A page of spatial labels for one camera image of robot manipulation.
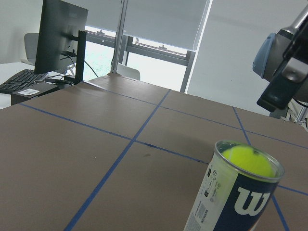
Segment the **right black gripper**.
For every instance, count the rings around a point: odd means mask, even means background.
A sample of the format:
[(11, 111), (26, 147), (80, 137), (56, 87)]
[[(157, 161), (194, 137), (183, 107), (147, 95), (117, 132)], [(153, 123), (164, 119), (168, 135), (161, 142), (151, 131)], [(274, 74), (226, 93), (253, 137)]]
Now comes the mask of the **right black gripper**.
[(267, 111), (284, 109), (292, 99), (308, 101), (308, 15), (282, 30), (290, 40), (283, 53), (284, 62), (257, 101)]

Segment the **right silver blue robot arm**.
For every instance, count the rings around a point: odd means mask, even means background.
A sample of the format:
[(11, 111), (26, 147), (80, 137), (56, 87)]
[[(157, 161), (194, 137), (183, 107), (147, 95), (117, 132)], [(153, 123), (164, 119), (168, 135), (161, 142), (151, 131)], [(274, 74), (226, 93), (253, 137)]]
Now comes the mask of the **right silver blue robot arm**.
[(284, 109), (291, 100), (308, 101), (308, 9), (260, 47), (253, 71), (269, 82), (257, 104), (269, 112)]

